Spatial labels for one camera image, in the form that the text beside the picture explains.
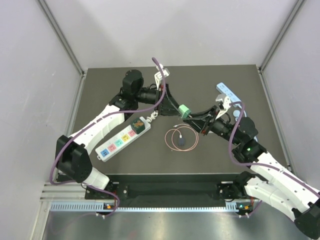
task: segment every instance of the wire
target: wire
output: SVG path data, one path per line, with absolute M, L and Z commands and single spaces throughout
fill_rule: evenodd
M 156 117 L 158 117 L 158 112 L 157 112 L 157 111 L 154 111 L 153 113 L 151 113 L 150 116 L 147 116 L 147 117 L 146 117 L 146 121 L 147 121 L 148 123 L 151 123 L 153 120 L 156 119 Z
M 110 217 L 111 215 L 113 215 L 113 214 L 116 212 L 116 210 L 117 210 L 117 208 L 119 207 L 119 205 L 120 205 L 120 199 L 119 199 L 119 197 L 118 197 L 117 195 L 115 195 L 113 192 L 106 191 L 106 190 L 102 190 L 102 189 L 99 189 L 99 188 L 96 188 L 96 187 L 90 186 L 90 185 L 87 185 L 87 186 L 88 186 L 89 188 L 93 189 L 93 190 L 100 191 L 100 192 L 102 192 L 102 193 L 111 195 L 111 196 L 113 196 L 113 197 L 117 200 L 117 201 L 116 201 L 116 206 L 114 206 L 113 210 L 112 210 L 110 213 L 108 213 L 107 215 L 104 215 L 104 218 L 105 218 L 105 216 L 106 216 L 106 217 Z M 84 214 L 76 217 L 75 219 L 71 220 L 70 222 L 68 222 L 62 229 L 60 229 L 60 230 L 58 230 L 58 231 L 56 231 L 56 230 L 53 229 L 53 223 L 52 223 L 52 221 L 51 221 L 51 222 L 50 222 L 50 230 L 51 230 L 51 232 L 52 232 L 53 235 L 58 235 L 59 233 L 61 233 L 61 232 L 64 231 L 65 229 L 67 229 L 70 225 L 74 224 L 74 223 L 75 223 L 76 221 L 78 221 L 79 219 L 81 219 L 81 218 L 83 218 L 83 217 L 86 217 L 86 216 L 89 216 L 89 215 L 96 215 L 96 216 L 97 216 L 97 213 L 93 213 L 93 212 L 84 213 Z
M 198 145 L 198 142 L 199 142 L 198 133 L 197 133 L 192 127 L 190 127 L 188 124 L 178 124 L 178 125 L 175 125 L 175 126 L 173 126 L 173 127 L 174 127 L 174 128 L 168 130 L 168 131 L 166 132 L 166 134 L 164 135 L 165 144 L 166 144 L 171 150 L 177 151 L 177 152 L 188 152 L 188 151 L 191 151 L 191 150 L 195 149 L 195 147 Z M 191 147 L 187 148 L 187 149 L 180 149 L 180 148 L 178 148 L 178 147 L 175 145 L 175 143 L 174 143 L 174 134 L 175 134 L 175 132 L 178 132 L 178 133 L 180 134 L 179 137 L 181 138 L 181 137 L 182 137 L 182 134 L 181 134 L 181 132 L 179 131 L 179 129 L 182 129 L 182 128 L 186 128 L 186 129 L 192 130 L 193 133 L 194 133 L 194 135 L 195 135 L 195 142 L 194 142 L 194 144 L 193 144 Z M 168 142 L 167 142 L 167 135 L 168 135 L 168 133 L 170 133 L 171 131 L 173 131 L 173 133 L 172 133 L 172 135 L 171 135 L 171 143 L 172 143 L 173 147 L 171 147 L 171 146 L 168 144 Z
M 150 86 L 147 87 L 148 89 L 156 89 L 157 88 L 157 84 L 152 83 Z
M 238 165 L 238 166 L 244 166 L 244 167 L 249 167 L 249 166 L 262 166 L 262 167 L 266 167 L 266 168 L 269 168 L 269 169 L 273 169 L 273 170 L 276 170 L 280 173 L 280 169 L 275 167 L 275 166 L 272 166 L 272 165 L 269 165 L 269 164 L 264 164 L 264 163 L 258 163 L 258 162 L 248 162 L 248 163 L 240 163 L 238 162 L 234 156 L 233 156 L 233 153 L 232 153 L 232 147 L 233 147 L 233 140 L 234 140 L 234 137 L 235 137 L 235 134 L 236 134 L 236 131 L 238 129 L 238 126 L 239 126 L 239 123 L 241 121 L 241 118 L 242 116 L 244 115 L 244 111 L 245 111 L 245 104 L 241 101 L 236 101 L 236 102 L 232 102 L 230 103 L 230 105 L 235 105 L 235 104 L 240 104 L 241 105 L 241 111 L 240 111 L 240 115 L 239 115 L 239 118 L 238 120 L 236 121 L 236 123 L 234 124 L 234 127 L 233 127 L 233 130 L 231 132 L 231 135 L 230 135 L 230 139 L 229 139 L 229 143 L 228 143 L 228 153 L 229 153 L 229 157 L 231 159 L 231 161 Z M 297 178 L 295 178 L 294 176 L 290 175 L 289 173 L 283 171 L 282 174 L 284 174 L 285 176 L 287 176 L 288 178 L 292 179 L 293 181 L 295 181 L 296 183 L 300 184 L 301 186 L 303 186 L 305 189 L 308 189 L 311 193 L 313 193 L 314 195 L 317 196 L 317 198 L 320 199 L 320 194 L 317 193 L 315 190 L 312 189 L 312 187 L 308 186 L 306 183 L 298 180 Z
M 231 200 L 225 200 L 225 199 L 224 199 L 224 201 L 227 202 L 227 203 L 231 203 L 231 202 L 233 202 L 234 200 L 235 200 L 235 199 L 231 199 Z
M 254 206 L 254 203 L 255 203 L 255 199 L 254 197 L 250 197 L 250 206 Z

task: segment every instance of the green connector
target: green connector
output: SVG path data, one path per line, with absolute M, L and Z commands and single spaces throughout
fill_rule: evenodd
M 183 104 L 179 106 L 179 112 L 181 113 L 182 119 L 185 119 L 191 113 L 191 110 L 187 108 L 186 105 Z

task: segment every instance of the white wall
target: white wall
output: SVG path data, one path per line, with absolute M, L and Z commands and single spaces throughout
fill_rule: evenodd
M 80 76 L 35 0 L 0 8 L 0 239 L 31 234 Z
M 265 70 L 297 174 L 320 189 L 320 1 L 308 0 Z
M 46 0 L 81 66 L 260 65 L 296 0 Z

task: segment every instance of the power cord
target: power cord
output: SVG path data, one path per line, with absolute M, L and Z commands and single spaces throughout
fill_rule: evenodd
M 195 147 L 198 145 L 198 142 L 199 142 L 198 133 L 197 133 L 192 127 L 190 127 L 190 126 L 187 125 L 187 124 L 178 124 L 178 125 L 174 125 L 173 127 L 174 127 L 174 128 L 168 130 L 168 131 L 166 132 L 166 134 L 164 135 L 165 144 L 166 144 L 171 150 L 177 151 L 177 152 L 188 152 L 188 151 L 191 151 L 191 150 L 195 149 Z M 193 144 L 191 147 L 187 148 L 187 149 L 181 149 L 181 148 L 177 147 L 177 146 L 175 145 L 175 143 L 174 143 L 174 134 L 175 134 L 175 132 L 178 132 L 178 133 L 179 133 L 178 145 L 179 145 L 179 146 L 185 145 L 185 140 L 184 140 L 184 138 L 182 137 L 181 131 L 179 131 L 179 129 L 182 129 L 182 128 L 186 128 L 186 129 L 192 130 L 193 133 L 194 133 L 194 135 L 195 135 L 195 142 L 194 142 L 194 144 Z M 168 144 L 168 142 L 167 142 L 167 135 L 168 135 L 168 133 L 170 133 L 171 131 L 173 131 L 173 132 L 172 132 L 172 135 L 171 135 L 171 144 L 173 145 L 173 147 L 170 146 L 170 145 Z
M 146 117 L 146 121 L 148 123 L 151 123 L 153 120 L 156 120 L 156 117 L 158 117 L 158 112 L 157 111 L 154 111 L 153 113 L 151 113 L 150 116 L 147 116 Z

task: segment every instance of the metal frame edge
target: metal frame edge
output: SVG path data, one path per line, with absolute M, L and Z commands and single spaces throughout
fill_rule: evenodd
M 46 224 L 48 222 L 49 212 L 51 209 L 51 202 L 40 202 L 40 206 L 38 209 L 37 217 L 35 219 L 33 229 L 31 235 L 29 237 L 30 240 L 42 240 Z
M 272 100 L 271 93 L 270 93 L 270 90 L 269 90 L 269 86 L 268 86 L 268 83 L 266 81 L 266 76 L 264 75 L 263 72 L 259 71 L 259 69 L 258 69 L 258 74 L 259 74 L 259 77 L 260 77 L 260 80 L 261 80 L 261 83 L 262 83 L 262 87 L 263 87 L 263 90 L 264 90 L 264 93 L 265 93 L 265 96 L 266 96 L 266 100 L 267 100 L 269 108 L 270 108 L 270 112 L 271 112 L 271 115 L 272 115 L 272 118 L 273 118 L 273 121 L 274 121 L 275 129 L 276 129 L 276 131 L 278 133 L 278 137 L 279 137 L 280 144 L 281 144 L 281 147 L 282 147 L 282 150 L 283 150 L 283 153 L 284 153 L 285 161 L 288 164 L 288 167 L 290 167 L 289 170 L 291 170 L 292 173 L 296 174 L 295 166 L 293 164 L 292 156 L 291 156 L 290 151 L 288 149 L 288 144 L 287 144 L 287 141 L 286 141 L 286 138 L 285 138 L 285 134 L 284 134 L 283 128 L 282 128 L 282 126 L 280 124 L 279 117 L 278 117 L 278 114 L 277 114 L 277 110 L 275 108 L 275 104 L 274 104 L 274 102 Z
M 297 17 L 299 11 L 301 10 L 301 8 L 303 7 L 305 2 L 306 2 L 306 0 L 297 0 L 295 2 L 291 12 L 289 13 L 289 16 L 285 20 L 284 24 L 282 25 L 282 27 L 280 29 L 280 32 L 276 36 L 276 38 L 273 41 L 268 53 L 266 54 L 266 56 L 264 57 L 264 59 L 262 61 L 262 64 L 261 64 L 261 66 L 259 68 L 261 72 L 263 72 L 266 69 L 266 67 L 269 64 L 271 58 L 275 54 L 277 48 L 279 47 L 280 43 L 284 39 L 284 36 L 286 35 L 288 29 L 292 25 L 293 21 Z
M 71 49 L 71 47 L 70 47 L 65 35 L 63 34 L 61 28 L 59 27 L 59 24 L 56 21 L 54 15 L 52 14 L 46 0 L 36 0 L 36 1 L 39 4 L 39 7 L 41 8 L 41 10 L 43 11 L 45 17 L 47 18 L 48 22 L 52 26 L 52 29 L 55 32 L 56 36 L 58 37 L 64 50 L 66 51 L 66 53 L 70 57 L 70 60 L 72 61 L 74 67 L 79 72 L 79 74 L 83 75 L 84 70 L 82 69 L 78 59 L 76 58 L 73 50 Z

